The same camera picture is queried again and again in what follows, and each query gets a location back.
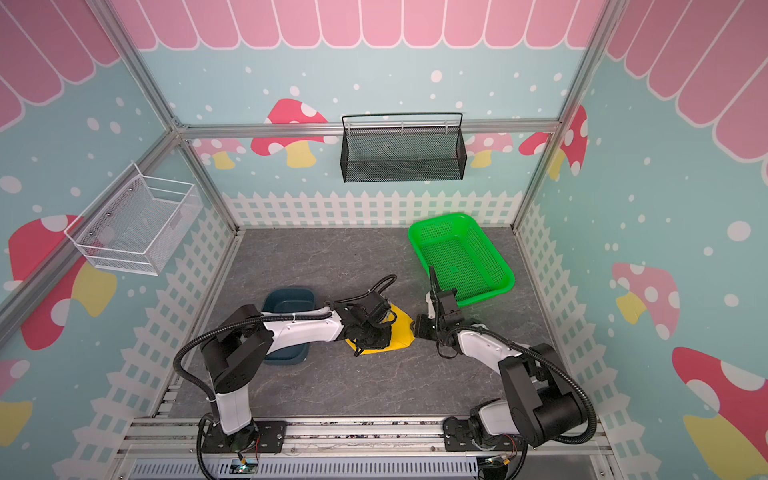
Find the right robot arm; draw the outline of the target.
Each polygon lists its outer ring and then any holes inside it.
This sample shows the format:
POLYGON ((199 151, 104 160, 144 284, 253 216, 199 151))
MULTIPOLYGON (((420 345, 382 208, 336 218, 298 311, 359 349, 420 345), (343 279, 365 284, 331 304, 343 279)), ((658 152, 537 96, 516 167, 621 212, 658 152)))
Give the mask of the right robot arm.
POLYGON ((498 374, 504 396, 470 415, 485 439, 515 435, 532 447, 554 441, 580 445, 597 431, 595 407, 546 344, 514 342, 463 315, 455 290, 433 288, 426 295, 428 312, 416 320, 416 337, 433 340, 438 354, 451 350, 474 359, 498 374))

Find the yellow paper napkin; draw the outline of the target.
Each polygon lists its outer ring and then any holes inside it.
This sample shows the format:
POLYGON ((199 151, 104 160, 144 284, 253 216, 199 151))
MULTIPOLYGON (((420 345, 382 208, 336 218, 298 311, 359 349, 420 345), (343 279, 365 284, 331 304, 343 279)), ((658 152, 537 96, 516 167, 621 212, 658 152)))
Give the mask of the yellow paper napkin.
POLYGON ((381 329, 366 323, 355 338, 345 339, 356 356, 405 349, 415 339, 414 320, 396 305, 391 306, 386 319, 378 325, 381 329))

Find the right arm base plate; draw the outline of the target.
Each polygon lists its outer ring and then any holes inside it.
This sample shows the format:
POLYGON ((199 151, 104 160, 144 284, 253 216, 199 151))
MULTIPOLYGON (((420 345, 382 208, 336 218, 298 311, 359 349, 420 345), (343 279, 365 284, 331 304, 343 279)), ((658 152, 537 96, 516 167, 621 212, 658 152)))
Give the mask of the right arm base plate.
POLYGON ((442 423, 447 452, 517 452, 521 438, 512 434, 491 435, 479 422, 469 418, 446 418, 442 423))

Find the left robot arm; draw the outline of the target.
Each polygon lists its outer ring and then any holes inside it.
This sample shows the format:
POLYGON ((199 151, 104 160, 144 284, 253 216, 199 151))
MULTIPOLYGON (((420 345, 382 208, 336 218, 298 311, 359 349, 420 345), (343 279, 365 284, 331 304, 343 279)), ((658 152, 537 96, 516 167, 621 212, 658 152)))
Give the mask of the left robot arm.
POLYGON ((384 350, 391 346, 399 319, 376 290, 309 311, 261 312, 244 305, 219 327, 181 347, 173 369, 205 394, 213 425, 226 438, 254 435, 248 389, 268 355, 296 345, 336 341, 350 342, 356 356, 384 350))

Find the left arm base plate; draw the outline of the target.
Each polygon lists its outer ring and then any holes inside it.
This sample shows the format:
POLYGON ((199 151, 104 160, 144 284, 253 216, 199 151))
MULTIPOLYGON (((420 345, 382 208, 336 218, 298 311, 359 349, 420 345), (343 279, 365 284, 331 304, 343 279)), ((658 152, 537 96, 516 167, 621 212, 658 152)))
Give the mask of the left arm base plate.
POLYGON ((286 438, 286 421, 252 421, 244 429, 225 434, 219 424, 207 425, 202 433, 205 454, 280 453, 286 438))

